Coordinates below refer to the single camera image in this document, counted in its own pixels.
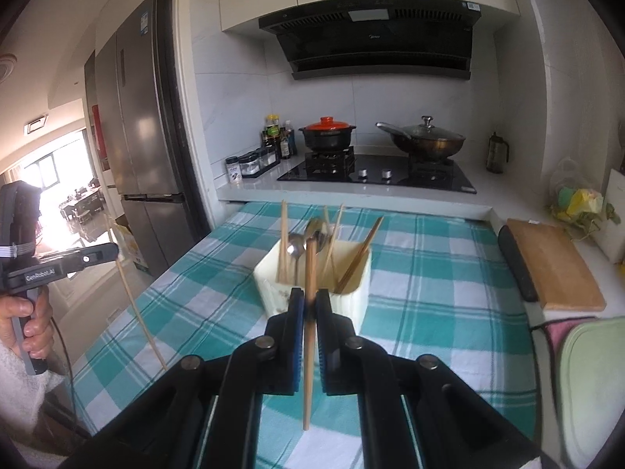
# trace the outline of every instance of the gas stove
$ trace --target gas stove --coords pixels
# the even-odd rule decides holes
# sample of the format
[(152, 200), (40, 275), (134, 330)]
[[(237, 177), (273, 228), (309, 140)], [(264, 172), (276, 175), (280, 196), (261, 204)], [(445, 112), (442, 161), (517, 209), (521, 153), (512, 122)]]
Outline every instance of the gas stove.
[(304, 162), (277, 180), (396, 185), (477, 193), (452, 160), (426, 163), (412, 156), (355, 155), (353, 146), (339, 152), (307, 153)]

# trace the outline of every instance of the plastic bag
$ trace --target plastic bag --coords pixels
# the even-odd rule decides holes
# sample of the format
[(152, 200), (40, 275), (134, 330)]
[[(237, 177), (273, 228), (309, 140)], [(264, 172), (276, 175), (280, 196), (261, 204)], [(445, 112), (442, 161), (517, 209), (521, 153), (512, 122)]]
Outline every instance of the plastic bag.
[(603, 196), (583, 177), (579, 164), (565, 158), (549, 181), (551, 213), (558, 220), (580, 227), (589, 235), (599, 229)]

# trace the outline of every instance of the cable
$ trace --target cable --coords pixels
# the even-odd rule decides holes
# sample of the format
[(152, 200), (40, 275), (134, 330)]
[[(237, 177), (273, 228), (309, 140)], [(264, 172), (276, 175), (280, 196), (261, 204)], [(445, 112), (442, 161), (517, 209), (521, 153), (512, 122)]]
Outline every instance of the cable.
[[(113, 241), (113, 230), (111, 228), (110, 217), (107, 215), (104, 219), (106, 220), (106, 230), (109, 234), (109, 240)], [(121, 275), (121, 281), (124, 285), (124, 289), (126, 290), (126, 294), (128, 295), (128, 299), (130, 300), (130, 305), (132, 305), (132, 309), (134, 310), (134, 313), (137, 316), (137, 321), (139, 321), (139, 325), (143, 329), (143, 333), (145, 333), (146, 338), (148, 338), (148, 343), (150, 344), (150, 346), (156, 353), (156, 357), (158, 358), (159, 362), (161, 362), (162, 368), (164, 369), (165, 372), (167, 372), (168, 371), (167, 362), (165, 362), (165, 358), (163, 358), (163, 355), (159, 351), (158, 347), (156, 347), (156, 342), (154, 342), (154, 338), (152, 337), (152, 334), (148, 330), (148, 327), (146, 326), (146, 323), (143, 320), (143, 316), (141, 315), (141, 312), (139, 311), (137, 304), (134, 302), (134, 298), (132, 297), (132, 291), (130, 291), (130, 286), (128, 285), (128, 281), (126, 280), (126, 274), (124, 273), (124, 269), (121, 266), (119, 258), (115, 260), (115, 264), (117, 264), (117, 268)]]
[(63, 354), (65, 355), (65, 361), (68, 363), (68, 373), (70, 374), (70, 395), (72, 401), (72, 415), (74, 420), (74, 425), (72, 427), (72, 436), (76, 434), (76, 430), (78, 428), (78, 414), (76, 412), (76, 388), (74, 388), (74, 370), (72, 369), (72, 364), (70, 361), (70, 354), (68, 352), (68, 347), (65, 345), (65, 340), (63, 340), (63, 335), (61, 335), (61, 331), (59, 329), (59, 325), (56, 324), (54, 317), (51, 318), (52, 325), (59, 335), (59, 339), (61, 340), (61, 345), (63, 346)]

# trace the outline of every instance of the pot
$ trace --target pot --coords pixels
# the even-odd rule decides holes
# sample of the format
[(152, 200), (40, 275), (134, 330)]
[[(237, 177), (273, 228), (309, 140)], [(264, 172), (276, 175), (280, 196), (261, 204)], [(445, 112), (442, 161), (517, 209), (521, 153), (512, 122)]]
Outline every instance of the pot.
[(376, 127), (391, 134), (393, 144), (403, 152), (426, 162), (441, 162), (463, 147), (465, 136), (431, 124), (431, 116), (422, 116), (424, 123), (411, 127), (396, 127), (384, 122)]
[(321, 121), (300, 129), (304, 134), (305, 145), (315, 152), (345, 150), (351, 144), (351, 133), (355, 126), (336, 122), (331, 116), (323, 116)]

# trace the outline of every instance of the white countertop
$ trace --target white countertop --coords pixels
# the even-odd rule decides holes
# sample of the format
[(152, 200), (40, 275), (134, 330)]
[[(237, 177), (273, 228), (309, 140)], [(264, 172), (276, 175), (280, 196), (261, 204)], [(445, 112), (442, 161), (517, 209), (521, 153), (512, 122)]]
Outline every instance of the white countertop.
[[(405, 213), (423, 213), (446, 217), (486, 220), (498, 232), (508, 218), (554, 223), (539, 200), (523, 198), (505, 175), (487, 172), (483, 167), (459, 163), (477, 194), (448, 192), (402, 186), (363, 185), (307, 181), (277, 181), (277, 178), (303, 161), (297, 157), (282, 161), (257, 179), (245, 179), (239, 185), (226, 184), (217, 190), (219, 200), (247, 202), (283, 199), (301, 204), (345, 204)], [(587, 239), (575, 243), (603, 294), (603, 312), (543, 311), (538, 304), (526, 303), (531, 326), (553, 319), (579, 316), (615, 317), (625, 315), (625, 280), (618, 268), (608, 262), (601, 249)]]

